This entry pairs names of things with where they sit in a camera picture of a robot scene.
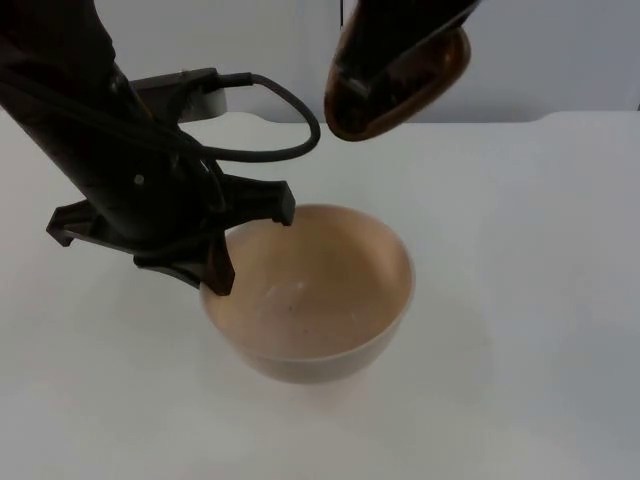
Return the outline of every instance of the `white wall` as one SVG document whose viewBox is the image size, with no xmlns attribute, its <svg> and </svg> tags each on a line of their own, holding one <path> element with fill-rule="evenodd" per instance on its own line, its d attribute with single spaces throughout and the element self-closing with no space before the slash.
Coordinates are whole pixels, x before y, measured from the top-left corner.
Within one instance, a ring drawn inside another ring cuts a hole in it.
<svg viewBox="0 0 640 480">
<path fill-rule="evenodd" d="M 253 71 L 322 111 L 340 30 L 339 0 L 96 4 L 131 79 L 205 66 Z M 473 45 L 469 70 L 418 119 L 529 120 L 557 110 L 635 109 L 638 20 L 638 0 L 485 0 L 467 24 Z M 272 120 L 296 119 L 255 91 L 236 92 L 229 103 Z"/>
</svg>

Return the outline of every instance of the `black cable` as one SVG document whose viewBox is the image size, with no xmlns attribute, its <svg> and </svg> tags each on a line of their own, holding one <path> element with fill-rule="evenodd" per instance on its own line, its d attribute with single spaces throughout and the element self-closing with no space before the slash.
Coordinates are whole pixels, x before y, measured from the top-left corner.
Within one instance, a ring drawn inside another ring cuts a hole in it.
<svg viewBox="0 0 640 480">
<path fill-rule="evenodd" d="M 229 150 L 196 145 L 185 141 L 176 132 L 161 125 L 156 124 L 153 128 L 142 128 L 139 125 L 122 121 L 61 95 L 23 75 L 6 68 L 0 68 L 0 83 L 3 85 L 29 95 L 80 123 L 90 125 L 119 140 L 149 150 L 209 160 L 268 163 L 290 160 L 305 155 L 313 150 L 320 141 L 320 124 L 315 115 L 295 95 L 273 80 L 254 74 L 220 76 L 220 79 L 223 84 L 226 82 L 229 87 L 257 83 L 274 92 L 295 108 L 306 120 L 310 130 L 307 141 L 295 147 L 270 151 Z"/>
</svg>

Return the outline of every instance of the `beige bowl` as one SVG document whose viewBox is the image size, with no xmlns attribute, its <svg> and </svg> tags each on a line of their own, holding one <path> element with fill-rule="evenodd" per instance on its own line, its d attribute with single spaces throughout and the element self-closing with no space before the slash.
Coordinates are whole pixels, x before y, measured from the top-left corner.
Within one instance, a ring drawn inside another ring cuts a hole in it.
<svg viewBox="0 0 640 480">
<path fill-rule="evenodd" d="M 325 382 L 366 367 L 411 297 L 404 245 L 355 210 L 303 206 L 291 227 L 252 222 L 227 241 L 233 292 L 203 287 L 205 309 L 252 367 L 278 380 Z"/>
</svg>

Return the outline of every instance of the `bowl rim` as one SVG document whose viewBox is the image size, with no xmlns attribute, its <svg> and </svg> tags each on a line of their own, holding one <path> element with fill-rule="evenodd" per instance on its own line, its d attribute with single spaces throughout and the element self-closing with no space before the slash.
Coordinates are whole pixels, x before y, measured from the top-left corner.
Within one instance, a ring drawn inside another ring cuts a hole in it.
<svg viewBox="0 0 640 480">
<path fill-rule="evenodd" d="M 213 321 L 213 319 L 209 315 L 209 311 L 207 309 L 207 304 L 206 304 L 207 298 L 210 297 L 211 295 L 215 295 L 215 293 L 209 287 L 207 287 L 206 284 L 201 283 L 200 284 L 200 300 L 201 300 L 201 303 L 202 303 L 202 306 L 203 306 L 204 313 L 207 316 L 209 322 L 213 324 L 213 326 L 216 328 L 216 330 L 218 332 L 220 332 L 220 334 L 226 339 L 226 341 L 229 343 L 229 345 L 231 345 L 231 347 L 233 347 L 234 349 L 240 350 L 243 354 L 247 354 L 247 355 L 250 355 L 250 356 L 253 356 L 253 357 L 259 357 L 260 359 L 273 361 L 273 362 L 278 362 L 278 363 L 318 363 L 318 362 L 325 362 L 325 361 L 336 360 L 336 359 L 339 359 L 339 358 L 342 358 L 342 357 L 346 357 L 348 355 L 351 355 L 353 353 L 358 352 L 359 350 L 364 350 L 364 349 L 368 348 L 372 344 L 376 343 L 379 339 L 385 337 L 387 334 L 389 334 L 393 330 L 395 330 L 398 327 L 400 321 L 407 314 L 409 308 L 411 307 L 411 305 L 413 303 L 413 297 L 414 297 L 414 294 L 415 294 L 415 285 L 416 285 L 416 273 L 415 273 L 415 268 L 414 268 L 414 262 L 413 262 L 413 258 L 411 257 L 411 255 L 409 253 L 409 249 L 407 248 L 406 243 L 402 240 L 400 235 L 395 230 L 393 230 L 391 227 L 389 227 L 389 225 L 387 225 L 382 220 L 379 220 L 378 218 L 374 217 L 373 215 L 370 215 L 370 214 L 368 214 L 366 212 L 363 212 L 363 211 L 355 209 L 355 208 L 345 207 L 345 206 L 342 206 L 342 205 L 334 205 L 334 204 L 330 204 L 330 203 L 305 203 L 305 204 L 296 206 L 296 212 L 299 209 L 307 209 L 307 208 L 310 208 L 310 207 L 311 208 L 332 208 L 332 209 L 339 209 L 339 210 L 348 210 L 350 212 L 357 213 L 358 215 L 364 215 L 365 217 L 368 217 L 369 219 L 373 220 L 374 222 L 377 222 L 377 223 L 381 224 L 383 227 L 387 228 L 391 232 L 391 234 L 395 237 L 395 239 L 398 241 L 398 244 L 402 247 L 402 250 L 403 250 L 405 256 L 407 257 L 407 262 L 408 262 L 408 265 L 409 265 L 409 280 L 411 282 L 410 287 L 409 287 L 409 293 L 407 295 L 407 299 L 404 302 L 403 307 L 400 309 L 398 314 L 393 319 L 393 321 L 391 321 L 391 323 L 389 323 L 389 325 L 387 325 L 384 328 L 384 330 L 382 330 L 380 333 L 378 333 L 374 337 L 372 337 L 369 340 L 367 340 L 365 343 L 363 343 L 361 345 L 358 345 L 357 347 L 352 348 L 351 350 L 345 350 L 344 352 L 335 353 L 333 355 L 327 355 L 327 356 L 321 356 L 321 357 L 313 357 L 313 358 L 277 357 L 277 356 L 265 355 L 263 353 L 260 353 L 260 352 L 256 351 L 253 348 L 247 347 L 245 345 L 242 345 L 242 344 L 232 340 L 227 334 L 225 334 L 218 327 L 218 325 L 216 325 L 216 323 Z M 240 229 L 251 225 L 251 223 L 253 223 L 253 222 L 249 222 L 248 224 L 240 225 L 240 226 L 234 228 L 233 230 L 230 230 L 227 234 L 228 235 L 232 235 L 234 232 L 237 232 Z"/>
</svg>

